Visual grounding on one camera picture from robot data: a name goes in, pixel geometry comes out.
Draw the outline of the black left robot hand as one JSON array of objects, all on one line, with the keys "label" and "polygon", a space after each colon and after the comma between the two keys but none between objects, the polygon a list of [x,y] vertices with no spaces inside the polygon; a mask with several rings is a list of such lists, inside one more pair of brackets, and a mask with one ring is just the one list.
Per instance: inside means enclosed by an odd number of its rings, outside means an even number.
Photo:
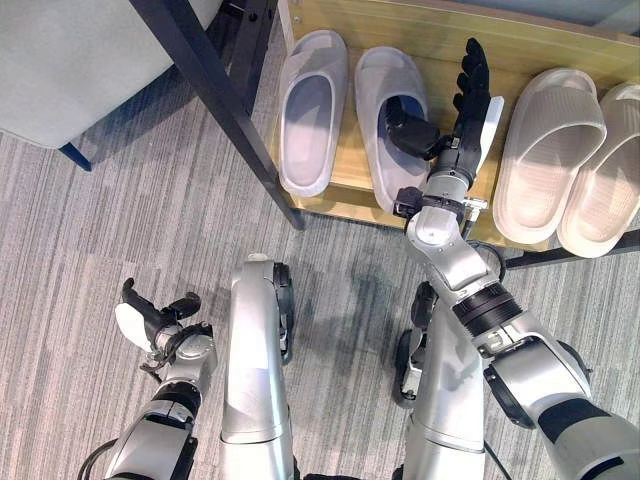
[{"label": "black left robot hand", "polygon": [[158,310],[154,304],[134,289],[134,279],[126,279],[121,289],[122,302],[115,307],[116,323],[131,343],[146,353],[163,349],[156,340],[167,328],[182,328],[180,321],[197,313],[201,299],[194,292]]}]

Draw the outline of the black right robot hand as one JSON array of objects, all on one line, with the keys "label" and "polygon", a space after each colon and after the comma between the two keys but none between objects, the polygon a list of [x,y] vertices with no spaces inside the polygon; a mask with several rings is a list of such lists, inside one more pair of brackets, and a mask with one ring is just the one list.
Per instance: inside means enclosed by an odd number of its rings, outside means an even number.
[{"label": "black right robot hand", "polygon": [[391,142],[399,150],[425,161],[434,159],[435,168],[452,170],[473,182],[481,163],[481,134],[490,106],[490,70],[481,44],[473,37],[465,47],[462,72],[453,97],[458,112],[453,130],[442,135],[427,120],[408,113],[398,96],[385,106],[384,126]]}]

